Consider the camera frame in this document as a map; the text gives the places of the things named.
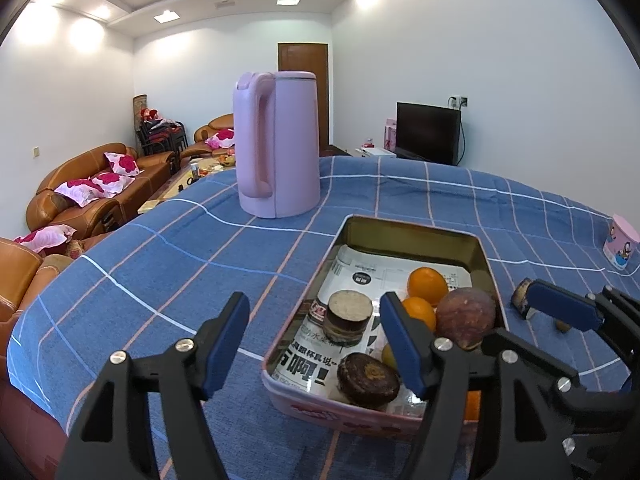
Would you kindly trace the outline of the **small green-yellow fruit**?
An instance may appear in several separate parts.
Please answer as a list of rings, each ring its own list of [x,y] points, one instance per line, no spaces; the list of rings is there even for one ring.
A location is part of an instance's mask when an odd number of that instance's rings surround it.
[[[398,370],[396,359],[393,355],[392,348],[390,348],[390,344],[386,344],[381,353],[382,362],[392,368],[393,370]]]
[[[567,324],[561,320],[555,320],[554,325],[555,328],[563,334],[568,333],[572,329],[572,326],[570,326],[570,324]]]

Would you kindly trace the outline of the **small orange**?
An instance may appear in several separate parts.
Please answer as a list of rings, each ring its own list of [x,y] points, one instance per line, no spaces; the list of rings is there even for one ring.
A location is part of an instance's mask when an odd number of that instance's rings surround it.
[[[401,301],[410,318],[422,321],[432,333],[436,332],[436,311],[434,307],[421,297],[408,297]]]
[[[466,422],[478,422],[480,419],[480,401],[482,393],[480,391],[469,391],[466,394],[464,420]]]

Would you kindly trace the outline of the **dark mangosteen front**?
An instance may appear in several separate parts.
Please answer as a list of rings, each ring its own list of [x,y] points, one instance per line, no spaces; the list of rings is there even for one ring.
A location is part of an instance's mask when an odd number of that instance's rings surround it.
[[[400,381],[395,370],[362,352],[344,356],[337,367],[337,382],[349,402],[376,410],[398,396]]]

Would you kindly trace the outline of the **large orange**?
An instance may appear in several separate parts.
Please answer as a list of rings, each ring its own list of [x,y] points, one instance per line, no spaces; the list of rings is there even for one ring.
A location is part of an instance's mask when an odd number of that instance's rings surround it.
[[[436,307],[448,295],[449,286],[438,271],[421,266],[409,274],[407,292],[409,297],[421,298]]]

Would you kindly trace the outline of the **cut sugarcane piece front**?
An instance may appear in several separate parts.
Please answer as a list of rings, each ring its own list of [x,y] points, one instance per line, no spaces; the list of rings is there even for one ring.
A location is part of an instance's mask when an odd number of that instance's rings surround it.
[[[362,292],[334,292],[326,305],[323,333],[334,344],[354,346],[361,340],[372,313],[372,301]]]

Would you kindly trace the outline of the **printed paper liner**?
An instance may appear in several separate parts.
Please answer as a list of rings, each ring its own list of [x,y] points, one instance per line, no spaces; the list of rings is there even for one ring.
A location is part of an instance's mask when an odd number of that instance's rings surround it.
[[[360,352],[379,359],[387,344],[380,298],[408,297],[412,271],[426,266],[454,290],[471,284],[458,264],[443,264],[360,252],[334,246],[272,349],[262,380],[282,413],[330,426],[373,427],[419,419],[425,402],[400,387],[394,400],[367,411],[352,404],[338,385],[341,359]]]

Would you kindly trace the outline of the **pink metal tin box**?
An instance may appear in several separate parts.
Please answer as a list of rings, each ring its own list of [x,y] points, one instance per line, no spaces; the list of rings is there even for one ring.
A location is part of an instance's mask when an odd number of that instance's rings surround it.
[[[480,239],[465,231],[352,214],[342,223],[303,297],[284,322],[264,364],[262,383],[282,414],[363,436],[408,439],[426,404],[407,388],[378,408],[360,408],[338,388],[337,367],[352,352],[382,356],[387,338],[380,319],[386,292],[408,295],[408,278],[421,266],[442,274],[452,289],[476,287],[497,298],[498,287]],[[354,290],[369,298],[372,314],[362,330],[334,344],[323,330],[328,301]]]

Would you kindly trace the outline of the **blue plaid tablecloth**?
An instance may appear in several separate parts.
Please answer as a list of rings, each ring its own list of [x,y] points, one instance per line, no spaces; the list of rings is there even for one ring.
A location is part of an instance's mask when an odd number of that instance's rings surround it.
[[[38,292],[9,340],[10,389],[67,429],[111,353],[152,356],[215,316],[232,292],[252,306],[224,388],[205,407],[235,479],[393,479],[405,442],[341,434],[278,412],[262,358],[344,219],[362,214],[478,237],[502,300],[524,278],[585,295],[639,292],[639,265],[602,252],[608,216],[503,177],[413,160],[320,162],[319,206],[280,220],[242,211],[235,175],[207,177],[129,222]]]

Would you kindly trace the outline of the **pink cartoon mug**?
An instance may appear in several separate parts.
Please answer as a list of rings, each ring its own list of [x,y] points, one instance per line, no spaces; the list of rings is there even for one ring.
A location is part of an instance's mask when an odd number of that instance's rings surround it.
[[[603,244],[605,258],[618,270],[625,270],[639,245],[639,233],[622,216],[614,214]]]

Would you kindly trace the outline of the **wooden coffee table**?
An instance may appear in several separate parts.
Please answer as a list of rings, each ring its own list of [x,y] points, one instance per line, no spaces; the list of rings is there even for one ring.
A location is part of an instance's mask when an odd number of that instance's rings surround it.
[[[235,157],[220,155],[217,157],[192,158],[174,176],[163,184],[146,202],[138,209],[138,214],[144,214],[157,205],[176,197],[191,184],[202,180],[211,174],[218,174],[235,166]]]

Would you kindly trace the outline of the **brown leather long sofa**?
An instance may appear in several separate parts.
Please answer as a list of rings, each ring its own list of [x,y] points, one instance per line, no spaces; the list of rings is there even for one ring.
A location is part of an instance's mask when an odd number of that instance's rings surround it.
[[[53,169],[26,209],[35,232],[64,224],[76,240],[103,234],[136,218],[139,208],[171,177],[175,154],[140,156],[109,143],[83,152]]]

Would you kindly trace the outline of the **white tv stand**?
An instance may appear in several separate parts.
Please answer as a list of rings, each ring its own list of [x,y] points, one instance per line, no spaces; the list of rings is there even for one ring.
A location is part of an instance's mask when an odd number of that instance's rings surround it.
[[[376,148],[375,146],[360,146],[360,148],[351,148],[348,151],[350,156],[354,157],[396,157],[396,154],[387,151],[385,148]]]

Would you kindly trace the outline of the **brown leather far sofa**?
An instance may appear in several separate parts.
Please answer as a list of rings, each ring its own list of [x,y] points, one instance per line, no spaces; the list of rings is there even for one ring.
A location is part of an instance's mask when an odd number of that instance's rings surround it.
[[[194,132],[194,143],[180,153],[181,160],[194,157],[233,156],[235,138],[233,115],[225,114],[211,120]]]

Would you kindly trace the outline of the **black television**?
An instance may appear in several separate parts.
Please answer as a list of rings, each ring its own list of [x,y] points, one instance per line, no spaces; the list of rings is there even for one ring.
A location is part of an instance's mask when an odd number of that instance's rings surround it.
[[[397,103],[394,152],[399,158],[456,166],[460,134],[460,110],[418,103]]]

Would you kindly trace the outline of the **pink electric kettle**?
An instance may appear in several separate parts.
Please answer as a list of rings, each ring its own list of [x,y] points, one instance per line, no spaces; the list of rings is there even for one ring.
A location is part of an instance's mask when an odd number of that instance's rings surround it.
[[[240,205],[263,219],[299,216],[318,205],[316,118],[281,73],[246,73],[233,92],[235,169]]]

